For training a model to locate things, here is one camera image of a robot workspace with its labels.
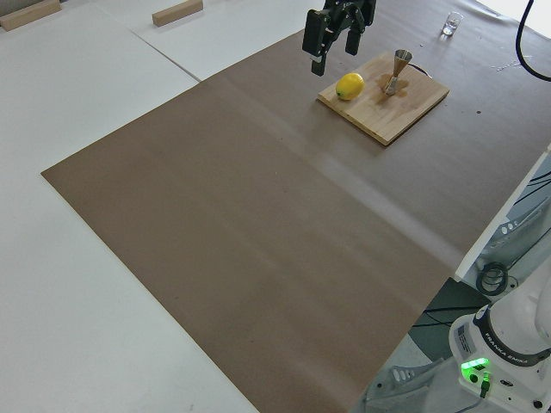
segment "cable connector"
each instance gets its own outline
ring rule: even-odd
[[[482,380],[482,384],[480,385],[480,397],[486,398],[486,394],[490,390],[490,373],[485,372],[484,373],[484,379]]]

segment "wooden block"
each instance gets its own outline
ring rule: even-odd
[[[447,87],[408,65],[399,75],[396,95],[387,96],[382,89],[392,76],[393,56],[393,52],[384,53],[355,70],[365,82],[356,99],[338,99],[336,83],[318,94],[320,101],[383,145],[393,142],[449,93]]]
[[[201,10],[203,10],[203,0],[186,0],[176,6],[154,13],[152,15],[153,23],[155,26],[161,27]]]
[[[44,0],[25,9],[17,10],[0,17],[0,26],[6,31],[10,31],[60,10],[61,4],[59,4],[59,0]]]

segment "white table surface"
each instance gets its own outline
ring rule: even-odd
[[[195,80],[82,0],[0,73],[0,411],[256,412],[40,176]]]
[[[161,28],[152,13],[181,0],[92,0],[193,76],[204,80],[303,29],[323,0],[204,0],[204,10]],[[297,50],[298,59],[309,59]]]

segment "brown table covering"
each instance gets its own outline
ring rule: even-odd
[[[290,36],[43,175],[262,413],[346,411],[551,140],[516,26],[380,0],[324,77]],[[451,92],[385,148],[315,98],[398,48]]]

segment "metal jigger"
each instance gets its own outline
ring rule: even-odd
[[[396,93],[398,75],[407,64],[410,63],[412,57],[412,54],[404,49],[399,49],[394,53],[394,72],[392,77],[388,80],[387,86],[385,86],[385,93],[387,95],[392,96]]]

